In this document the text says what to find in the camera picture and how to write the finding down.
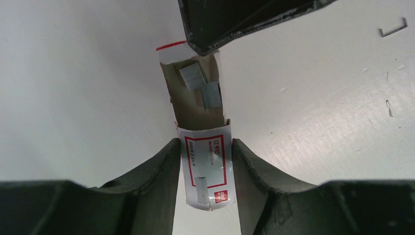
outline white background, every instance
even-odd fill
[[[314,184],[415,178],[414,9],[338,0],[223,47],[233,137]],[[0,0],[0,180],[100,186],[152,157],[177,136],[155,48],[183,39],[175,0]],[[237,207],[187,206],[181,175],[173,233],[240,234]]]

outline red square label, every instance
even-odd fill
[[[219,203],[219,202],[224,202],[228,200],[228,191],[227,190],[223,190],[220,192],[215,192],[215,202]]]

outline red logo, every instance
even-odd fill
[[[220,203],[228,200],[228,191],[223,190],[215,193],[215,202]]]

